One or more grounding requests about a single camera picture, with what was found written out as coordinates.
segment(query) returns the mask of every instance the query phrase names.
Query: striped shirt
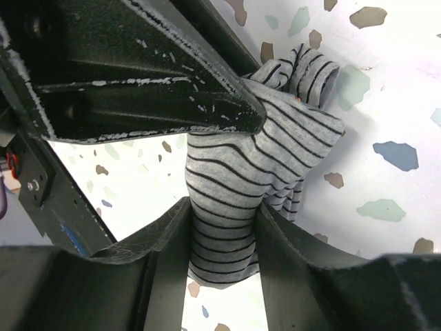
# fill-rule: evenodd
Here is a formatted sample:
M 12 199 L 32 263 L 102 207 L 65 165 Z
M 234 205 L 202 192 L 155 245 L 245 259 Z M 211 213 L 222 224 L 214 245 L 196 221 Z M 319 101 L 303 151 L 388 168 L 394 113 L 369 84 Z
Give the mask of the striped shirt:
M 188 135 L 189 276 L 201 285 L 225 288 L 258 272 L 253 221 L 263 200 L 295 221 L 305 175 L 343 133 L 342 121 L 320 110 L 338 71 L 299 45 L 242 78 L 266 108 L 261 132 Z

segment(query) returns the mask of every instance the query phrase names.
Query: fabric fold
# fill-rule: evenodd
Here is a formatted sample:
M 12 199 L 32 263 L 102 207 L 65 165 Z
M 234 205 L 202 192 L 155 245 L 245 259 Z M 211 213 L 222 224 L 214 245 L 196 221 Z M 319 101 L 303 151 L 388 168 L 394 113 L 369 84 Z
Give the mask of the fabric fold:
M 290 221 L 305 175 L 341 137 L 322 111 L 339 67 L 302 44 L 243 78 L 265 106 L 258 134 L 188 134 L 185 180 L 194 209 L 189 275 L 225 288 L 258 272 L 252 224 L 263 200 Z

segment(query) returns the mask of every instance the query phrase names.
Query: purple wire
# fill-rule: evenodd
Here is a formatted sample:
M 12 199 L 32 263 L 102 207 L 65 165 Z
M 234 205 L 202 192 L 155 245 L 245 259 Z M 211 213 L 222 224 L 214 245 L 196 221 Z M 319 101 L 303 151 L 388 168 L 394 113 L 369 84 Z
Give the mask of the purple wire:
M 0 175 L 0 219 L 4 218 L 8 211 L 8 197 L 6 196 L 5 177 Z

